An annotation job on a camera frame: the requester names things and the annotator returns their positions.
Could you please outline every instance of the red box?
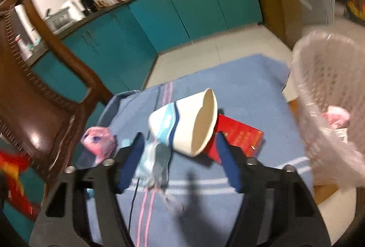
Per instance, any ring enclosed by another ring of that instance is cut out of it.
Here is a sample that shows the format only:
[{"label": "red box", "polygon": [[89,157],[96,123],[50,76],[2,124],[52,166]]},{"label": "red box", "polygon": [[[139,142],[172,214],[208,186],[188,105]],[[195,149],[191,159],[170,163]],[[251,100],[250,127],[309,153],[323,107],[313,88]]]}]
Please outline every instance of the red box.
[{"label": "red box", "polygon": [[215,146],[215,134],[221,131],[226,136],[230,145],[240,147],[247,157],[256,156],[258,147],[262,142],[263,132],[227,116],[218,114],[213,136],[203,150],[208,157],[221,163]]}]

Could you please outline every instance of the silver bolt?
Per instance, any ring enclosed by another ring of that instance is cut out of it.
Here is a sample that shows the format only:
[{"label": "silver bolt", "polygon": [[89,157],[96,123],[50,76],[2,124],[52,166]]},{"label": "silver bolt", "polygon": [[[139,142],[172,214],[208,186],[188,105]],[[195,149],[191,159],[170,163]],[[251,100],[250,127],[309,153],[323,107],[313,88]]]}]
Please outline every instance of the silver bolt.
[{"label": "silver bolt", "polygon": [[68,166],[65,169],[65,173],[70,174],[76,171],[76,168],[74,166]]},{"label": "silver bolt", "polygon": [[104,166],[112,166],[115,163],[114,159],[106,159],[103,161]]},{"label": "silver bolt", "polygon": [[257,165],[257,159],[256,158],[248,158],[247,161],[246,161],[246,163],[248,165],[251,165],[251,166]]},{"label": "silver bolt", "polygon": [[285,165],[283,169],[284,169],[285,171],[287,171],[287,172],[291,172],[291,173],[296,172],[295,167],[294,167],[294,166],[292,166],[292,165]]}]

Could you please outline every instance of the paper cup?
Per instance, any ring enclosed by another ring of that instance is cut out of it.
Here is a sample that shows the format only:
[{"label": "paper cup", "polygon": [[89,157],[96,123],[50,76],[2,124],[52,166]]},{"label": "paper cup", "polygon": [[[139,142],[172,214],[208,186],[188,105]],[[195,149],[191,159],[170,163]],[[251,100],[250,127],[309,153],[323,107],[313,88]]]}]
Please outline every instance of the paper cup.
[{"label": "paper cup", "polygon": [[212,89],[206,89],[154,111],[149,128],[161,143],[194,157],[212,137],[217,116],[217,99]]}]

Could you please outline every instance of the trash bin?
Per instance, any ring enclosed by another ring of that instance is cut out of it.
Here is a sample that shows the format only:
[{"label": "trash bin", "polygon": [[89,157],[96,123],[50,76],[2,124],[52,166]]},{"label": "trash bin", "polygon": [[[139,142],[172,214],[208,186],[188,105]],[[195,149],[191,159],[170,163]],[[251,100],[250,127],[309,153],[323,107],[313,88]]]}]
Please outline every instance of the trash bin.
[{"label": "trash bin", "polygon": [[[365,49],[348,37],[313,31],[293,49],[292,74],[314,184],[365,186]],[[322,117],[329,105],[350,112],[348,143]]]}]

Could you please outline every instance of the wooden chair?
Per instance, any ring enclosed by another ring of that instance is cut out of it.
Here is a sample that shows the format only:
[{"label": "wooden chair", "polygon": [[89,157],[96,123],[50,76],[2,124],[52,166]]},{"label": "wooden chair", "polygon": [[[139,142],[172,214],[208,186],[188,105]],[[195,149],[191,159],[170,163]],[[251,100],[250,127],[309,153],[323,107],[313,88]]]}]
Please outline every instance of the wooden chair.
[{"label": "wooden chair", "polygon": [[[15,42],[11,12],[23,4],[27,16],[57,58],[87,86],[81,103],[51,90],[23,61]],[[96,73],[52,34],[32,0],[0,2],[0,132],[45,182],[45,196],[57,176],[69,165],[76,144],[96,104],[106,105],[112,93]]]}]

